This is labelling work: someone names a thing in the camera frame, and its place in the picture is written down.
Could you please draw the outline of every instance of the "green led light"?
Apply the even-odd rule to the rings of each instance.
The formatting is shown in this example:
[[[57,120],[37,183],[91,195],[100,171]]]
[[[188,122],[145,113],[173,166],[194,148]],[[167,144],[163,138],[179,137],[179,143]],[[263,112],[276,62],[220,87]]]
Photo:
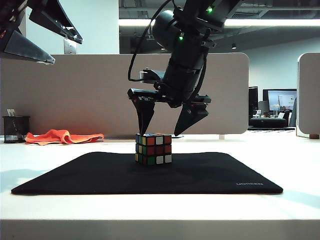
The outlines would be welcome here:
[[[179,39],[180,41],[182,41],[184,39],[184,36],[185,36],[185,33],[184,32],[181,32],[180,36],[179,36]]]
[[[214,7],[213,6],[209,6],[206,11],[211,14],[214,11]]]

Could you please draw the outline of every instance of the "fluorescent light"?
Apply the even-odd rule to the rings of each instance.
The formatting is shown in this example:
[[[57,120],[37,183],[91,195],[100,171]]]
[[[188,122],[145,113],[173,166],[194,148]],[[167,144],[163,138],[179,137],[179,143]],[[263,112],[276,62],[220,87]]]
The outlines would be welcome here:
[[[150,19],[119,19],[119,26],[146,27]],[[227,19],[224,26],[232,27],[320,27],[320,19]]]
[[[227,19],[224,23],[230,27],[320,27],[320,19]]]
[[[146,27],[150,23],[150,19],[119,19],[119,26],[124,27]]]

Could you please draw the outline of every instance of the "monitor screen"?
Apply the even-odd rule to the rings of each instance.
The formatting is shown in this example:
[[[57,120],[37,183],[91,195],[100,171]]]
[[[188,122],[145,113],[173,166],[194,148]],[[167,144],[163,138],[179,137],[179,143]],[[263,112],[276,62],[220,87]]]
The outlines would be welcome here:
[[[294,108],[296,89],[268,89],[267,94],[270,111]]]

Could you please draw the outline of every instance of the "cubicle divider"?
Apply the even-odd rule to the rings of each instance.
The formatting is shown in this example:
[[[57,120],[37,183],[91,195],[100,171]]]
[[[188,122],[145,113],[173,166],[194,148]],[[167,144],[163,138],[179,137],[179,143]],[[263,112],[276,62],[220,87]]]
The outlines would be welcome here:
[[[297,127],[308,135],[320,134],[319,66],[320,53],[305,53],[298,59]]]
[[[15,109],[30,116],[30,131],[66,129],[72,134],[103,133],[106,137],[132,136],[139,131],[129,88],[153,89],[129,82],[132,55],[54,55],[54,65],[12,59],[1,61],[1,116]],[[165,70],[169,54],[138,55],[132,77],[139,71]],[[209,116],[185,134],[241,134],[248,127],[248,57],[243,53],[211,53],[201,94],[212,98]],[[181,107],[156,103],[148,132],[173,133]]]

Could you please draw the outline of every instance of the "ugreen logo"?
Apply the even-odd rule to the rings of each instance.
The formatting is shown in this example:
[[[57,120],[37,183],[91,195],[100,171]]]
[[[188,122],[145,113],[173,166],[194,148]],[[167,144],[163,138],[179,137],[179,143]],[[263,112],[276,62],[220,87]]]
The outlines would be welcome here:
[[[263,185],[263,183],[260,182],[238,182],[237,185]]]

